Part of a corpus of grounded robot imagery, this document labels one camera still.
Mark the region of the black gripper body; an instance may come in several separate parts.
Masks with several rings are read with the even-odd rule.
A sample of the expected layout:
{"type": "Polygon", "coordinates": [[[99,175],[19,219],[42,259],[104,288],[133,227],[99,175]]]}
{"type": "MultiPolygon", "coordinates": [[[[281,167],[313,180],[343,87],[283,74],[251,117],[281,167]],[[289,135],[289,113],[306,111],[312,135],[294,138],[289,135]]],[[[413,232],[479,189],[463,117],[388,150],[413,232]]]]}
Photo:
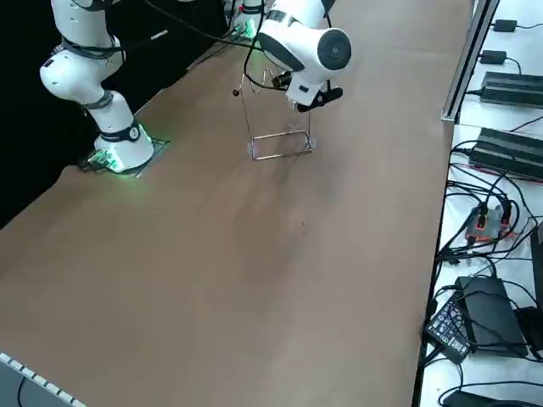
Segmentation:
{"type": "Polygon", "coordinates": [[[343,89],[339,86],[332,87],[332,82],[326,81],[316,93],[311,104],[296,103],[295,108],[300,113],[306,113],[313,109],[324,107],[326,104],[341,97],[343,97],[343,89]]]}

